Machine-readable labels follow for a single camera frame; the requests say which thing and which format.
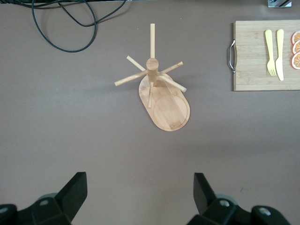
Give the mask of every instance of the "black wire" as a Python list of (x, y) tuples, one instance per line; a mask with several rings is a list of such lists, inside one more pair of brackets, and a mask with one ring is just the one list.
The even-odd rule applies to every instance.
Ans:
[[(111, 13), (109, 13), (109, 14), (107, 14), (106, 16), (103, 16), (101, 19), (99, 19), (99, 20), (97, 20), (97, 23), (100, 23), (102, 20), (104, 20), (104, 19), (106, 19), (107, 17), (109, 17), (110, 15), (112, 15), (112, 14), (114, 14), (115, 12), (117, 12), (120, 8), (122, 8), (122, 6), (125, 4), (125, 2), (126, 2), (127, 0), (124, 0), (123, 1), (123, 3), (119, 6), (119, 7), (117, 7), (114, 11), (112, 11)], [(64, 8), (61, 4), (60, 4), (60, 2), (58, 2), (58, 4), (59, 4), (59, 6), (76, 22), (76, 23), (78, 23), (80, 26), (83, 26), (83, 27), (90, 27), (90, 26), (93, 26), (93, 23), (91, 23), (91, 24), (88, 24), (88, 25), (84, 25), (84, 24), (82, 24), (82, 23), (80, 23), (80, 22), (78, 22), (67, 10), (66, 10), (66, 8)]]
[[(41, 8), (41, 7), (44, 7), (44, 6), (49, 6), (51, 4), (54, 4), (54, 3), (58, 3), (58, 2), (63, 2), (65, 0), (55, 0), (55, 1), (52, 1), (52, 2), (48, 2), (48, 3), (44, 3), (44, 4), (40, 4), (40, 5), (37, 5), (37, 6), (34, 6), (34, 8)], [(30, 5), (26, 5), (22, 2), (19, 2), (18, 0), (12, 0), (12, 2), (16, 5), (19, 5), (19, 6), (24, 6), (24, 7), (27, 7), (27, 8), (31, 8), (31, 4)]]
[(94, 34), (93, 34), (93, 37), (91, 38), (90, 42), (85, 47), (78, 49), (78, 50), (73, 50), (73, 51), (59, 48), (58, 46), (54, 45), (51, 41), (49, 41), (49, 39), (43, 34), (40, 27), (38, 26), (38, 23), (37, 23), (35, 14), (34, 14), (34, 1), (35, 0), (32, 0), (32, 2), (31, 2), (31, 12), (32, 12), (32, 17), (33, 17), (34, 23), (36, 24), (36, 27), (37, 27), (38, 31), (40, 32), (40, 34), (52, 47), (59, 49), (63, 52), (67, 52), (67, 53), (77, 53), (77, 52), (81, 52), (81, 51), (87, 49), (93, 43), (93, 41), (95, 40), (96, 34), (97, 34), (97, 20), (96, 20), (94, 11), (92, 10), (92, 8), (90, 7), (90, 5), (87, 3), (86, 0), (82, 0), (82, 1), (88, 6), (89, 10), (91, 11), (91, 13), (93, 15), (94, 23), (92, 23), (92, 24), (94, 25)]

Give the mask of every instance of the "yellow knife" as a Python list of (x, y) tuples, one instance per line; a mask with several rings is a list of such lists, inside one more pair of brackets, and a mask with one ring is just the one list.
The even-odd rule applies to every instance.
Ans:
[(283, 38), (284, 38), (283, 29), (277, 30), (278, 58), (276, 59), (275, 65), (276, 65), (278, 78), (281, 81), (283, 81), (283, 66), (282, 66)]

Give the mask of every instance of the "dried orange slice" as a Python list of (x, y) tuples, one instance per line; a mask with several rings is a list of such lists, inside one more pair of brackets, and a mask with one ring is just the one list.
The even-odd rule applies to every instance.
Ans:
[(296, 53), (292, 58), (292, 67), (300, 69), (300, 52)]
[(300, 53), (300, 40), (296, 41), (296, 43), (294, 44), (294, 46), (292, 47), (292, 52), (294, 54), (296, 53)]
[(295, 32), (293, 35), (292, 35), (292, 44), (294, 45), (297, 41), (300, 40), (300, 30)]

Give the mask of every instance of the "cutting board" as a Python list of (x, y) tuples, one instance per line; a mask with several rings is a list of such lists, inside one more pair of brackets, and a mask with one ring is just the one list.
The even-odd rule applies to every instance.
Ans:
[[(274, 60), (278, 57), (277, 30), (283, 29), (283, 72), (284, 80), (270, 76), (267, 70), (269, 60), (264, 32), (273, 34)], [(291, 37), (300, 30), (300, 20), (236, 21), (233, 27), (235, 39), (234, 90), (300, 90), (300, 70), (291, 66), (293, 57)]]

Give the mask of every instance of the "wooden dowel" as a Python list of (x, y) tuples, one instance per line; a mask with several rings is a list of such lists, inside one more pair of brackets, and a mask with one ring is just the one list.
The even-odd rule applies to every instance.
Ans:
[(181, 62), (179, 62), (179, 63), (177, 63), (177, 64), (175, 64), (175, 65), (173, 65), (173, 66), (171, 66), (171, 67), (169, 67), (169, 68), (167, 68), (167, 69), (164, 69), (163, 71), (160, 71), (159, 73), (162, 75), (162, 74), (165, 74), (165, 73), (167, 73), (167, 72), (170, 72), (171, 70), (174, 70), (174, 69), (176, 69), (177, 67), (180, 67), (180, 66), (182, 66), (183, 65), (183, 62), (181, 61)]
[(144, 71), (145, 68), (142, 67), (137, 61), (135, 61), (134, 59), (132, 59), (130, 56), (127, 56), (127, 59), (136, 67), (138, 67), (141, 71)]
[(155, 23), (150, 24), (150, 58), (155, 58)]
[(162, 80), (166, 81), (167, 83), (169, 83), (170, 85), (174, 86), (175, 88), (178, 88), (179, 90), (181, 90), (182, 92), (186, 92), (186, 88), (181, 86), (180, 84), (176, 83), (175, 81), (171, 80), (170, 78), (164, 76), (164, 75), (160, 75), (159, 76)]
[(126, 78), (124, 78), (124, 79), (122, 79), (122, 80), (116, 81), (114, 84), (115, 84), (116, 86), (119, 86), (119, 85), (121, 85), (121, 84), (127, 83), (127, 82), (129, 82), (129, 81), (132, 81), (132, 80), (134, 80), (134, 79), (136, 79), (136, 78), (139, 78), (139, 77), (141, 77), (141, 76), (144, 76), (144, 75), (146, 75), (146, 74), (148, 74), (148, 71), (147, 71), (147, 70), (144, 70), (144, 71), (142, 71), (142, 72), (140, 72), (140, 73), (138, 73), (138, 74), (134, 74), (134, 75), (131, 75), (131, 76), (129, 76), (129, 77), (126, 77)]
[(156, 76), (158, 75), (158, 61), (154, 58), (150, 58), (146, 62), (148, 70), (149, 82), (153, 82), (156, 85)]
[(153, 85), (154, 85), (154, 83), (150, 82), (150, 90), (149, 90), (149, 97), (148, 97), (148, 108), (151, 108)]
[(166, 78), (169, 78), (169, 75), (168, 74), (159, 74), (159, 76), (164, 76)]

